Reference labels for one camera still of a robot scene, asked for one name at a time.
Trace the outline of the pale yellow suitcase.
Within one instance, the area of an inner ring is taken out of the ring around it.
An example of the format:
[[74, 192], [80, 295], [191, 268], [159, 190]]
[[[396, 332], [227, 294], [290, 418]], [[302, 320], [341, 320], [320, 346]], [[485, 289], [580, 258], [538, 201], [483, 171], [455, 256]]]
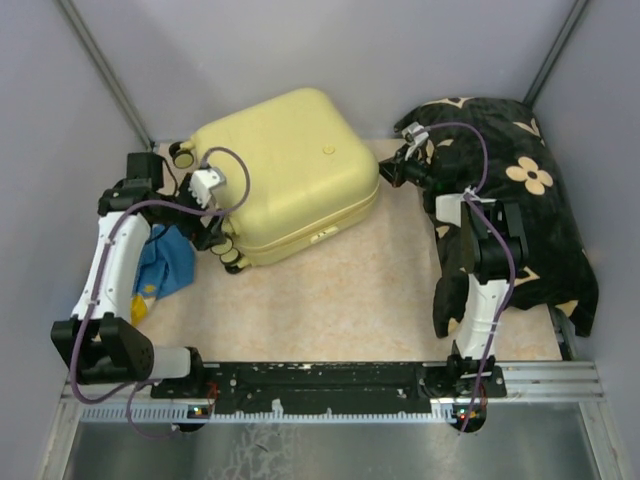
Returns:
[[219, 169], [226, 210], [213, 249], [230, 274], [266, 266], [364, 220], [379, 193], [378, 162], [330, 97], [293, 90], [208, 123], [170, 145], [178, 168]]

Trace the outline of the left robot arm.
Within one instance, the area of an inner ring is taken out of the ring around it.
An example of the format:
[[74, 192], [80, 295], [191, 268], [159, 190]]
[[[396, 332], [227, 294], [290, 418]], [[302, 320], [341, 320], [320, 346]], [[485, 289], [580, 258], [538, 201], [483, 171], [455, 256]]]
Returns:
[[190, 347], [161, 347], [132, 322], [131, 303], [140, 258], [153, 226], [170, 226], [188, 246], [208, 249], [222, 239], [214, 192], [226, 183], [217, 167], [201, 166], [184, 177], [175, 194], [162, 193], [165, 160], [131, 153], [126, 175], [98, 200], [98, 238], [81, 296], [50, 337], [77, 385], [172, 380], [194, 397], [208, 373], [194, 364]]

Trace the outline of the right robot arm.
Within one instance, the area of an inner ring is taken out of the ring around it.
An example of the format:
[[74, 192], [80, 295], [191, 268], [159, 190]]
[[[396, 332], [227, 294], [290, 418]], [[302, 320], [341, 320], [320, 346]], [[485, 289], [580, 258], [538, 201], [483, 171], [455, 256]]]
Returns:
[[439, 195], [436, 219], [460, 229], [461, 263], [467, 272], [464, 316], [447, 358], [448, 387], [470, 395], [492, 375], [493, 340], [529, 249], [519, 205], [482, 199], [473, 190]]

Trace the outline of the black floral blanket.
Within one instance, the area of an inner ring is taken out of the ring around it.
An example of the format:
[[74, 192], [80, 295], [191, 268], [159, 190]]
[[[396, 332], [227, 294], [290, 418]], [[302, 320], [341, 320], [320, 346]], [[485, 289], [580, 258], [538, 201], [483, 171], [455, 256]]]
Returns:
[[[479, 187], [483, 198], [519, 205], [529, 257], [517, 273], [510, 306], [520, 310], [554, 306], [574, 324], [578, 336], [589, 336], [598, 305], [598, 283], [561, 170], [533, 111], [511, 99], [449, 97], [410, 110], [395, 123], [394, 131], [400, 133], [413, 122], [432, 129], [421, 146], [429, 157], [434, 151], [444, 151], [455, 160], [451, 193]], [[460, 321], [464, 315], [468, 277], [461, 263], [460, 229], [439, 222], [434, 213], [435, 198], [449, 193], [420, 189], [442, 270], [434, 294], [433, 320], [437, 337], [443, 338], [449, 322]]]

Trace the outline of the blue patterned cloth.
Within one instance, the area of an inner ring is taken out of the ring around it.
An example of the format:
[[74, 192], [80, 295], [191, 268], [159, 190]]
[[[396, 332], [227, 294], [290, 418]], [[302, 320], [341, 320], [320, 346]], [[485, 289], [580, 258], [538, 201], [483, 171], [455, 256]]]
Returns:
[[194, 278], [195, 254], [190, 242], [175, 226], [154, 225], [134, 279], [132, 325], [139, 326], [158, 300], [191, 285]]

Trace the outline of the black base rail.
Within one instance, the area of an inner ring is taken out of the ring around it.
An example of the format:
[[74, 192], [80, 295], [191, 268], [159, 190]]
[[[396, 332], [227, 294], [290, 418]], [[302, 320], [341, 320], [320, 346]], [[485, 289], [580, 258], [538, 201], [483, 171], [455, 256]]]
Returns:
[[182, 379], [163, 380], [154, 399], [212, 402], [217, 414], [262, 414], [277, 401], [285, 414], [429, 413], [437, 398], [504, 398], [493, 359], [445, 362], [204, 363]]

